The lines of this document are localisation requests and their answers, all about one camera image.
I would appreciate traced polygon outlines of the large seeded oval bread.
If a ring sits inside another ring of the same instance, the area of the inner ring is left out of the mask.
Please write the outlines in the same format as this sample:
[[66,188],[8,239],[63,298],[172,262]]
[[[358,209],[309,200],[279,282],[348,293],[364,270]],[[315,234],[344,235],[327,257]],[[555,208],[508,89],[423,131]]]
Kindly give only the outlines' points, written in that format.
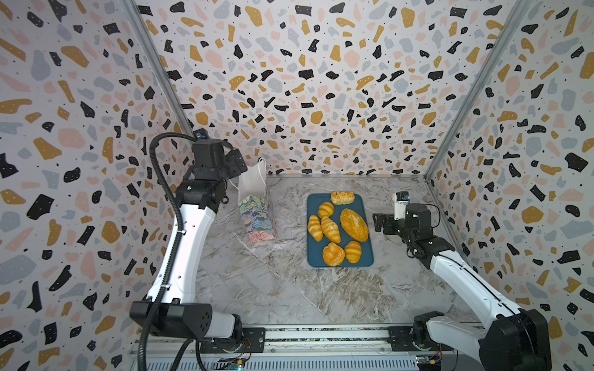
[[340,214],[340,225],[355,241],[366,242],[369,238],[368,225],[358,213],[344,209]]

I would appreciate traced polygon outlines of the floral paper bag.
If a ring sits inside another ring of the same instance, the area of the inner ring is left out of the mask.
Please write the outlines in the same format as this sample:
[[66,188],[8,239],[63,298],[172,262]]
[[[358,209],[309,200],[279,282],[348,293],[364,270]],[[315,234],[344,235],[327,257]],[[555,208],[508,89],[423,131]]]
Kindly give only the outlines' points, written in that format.
[[267,186],[266,160],[247,167],[231,185],[238,190],[238,209],[245,232],[252,243],[272,241],[277,238],[273,221],[272,204]]

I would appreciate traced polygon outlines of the rectangular pastry bread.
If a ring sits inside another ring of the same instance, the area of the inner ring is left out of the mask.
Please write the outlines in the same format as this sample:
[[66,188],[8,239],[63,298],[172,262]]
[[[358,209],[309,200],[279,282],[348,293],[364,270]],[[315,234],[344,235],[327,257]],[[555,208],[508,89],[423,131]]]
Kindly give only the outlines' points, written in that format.
[[354,202],[355,194],[348,191],[338,191],[331,193],[330,199],[334,205],[349,205]]

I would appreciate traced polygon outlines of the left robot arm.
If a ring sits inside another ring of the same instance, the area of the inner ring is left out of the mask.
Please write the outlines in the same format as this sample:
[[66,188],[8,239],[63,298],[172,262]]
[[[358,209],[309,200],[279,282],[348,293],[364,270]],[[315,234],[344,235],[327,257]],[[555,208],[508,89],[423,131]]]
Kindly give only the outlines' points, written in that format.
[[173,209],[172,235],[153,286],[144,299],[133,302],[130,317],[142,327],[143,343],[150,335],[238,343],[242,337],[240,317],[198,303],[196,277],[207,234],[220,205],[228,202],[227,182],[246,172],[247,165],[240,151],[226,140],[191,138],[194,163],[172,190],[159,166],[156,149],[162,139],[173,136],[159,134],[148,150]]

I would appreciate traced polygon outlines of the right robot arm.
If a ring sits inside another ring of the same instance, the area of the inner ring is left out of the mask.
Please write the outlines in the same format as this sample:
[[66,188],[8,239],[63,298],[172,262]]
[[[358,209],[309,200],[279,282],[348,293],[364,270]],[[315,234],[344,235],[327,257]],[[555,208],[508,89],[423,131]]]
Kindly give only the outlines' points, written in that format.
[[481,278],[446,239],[435,235],[427,205],[398,202],[393,214],[374,214],[374,229],[396,235],[407,255],[442,278],[480,320],[480,328],[442,312],[417,315],[411,329],[419,349],[444,345],[486,370],[550,370],[549,325],[536,309],[525,310]]

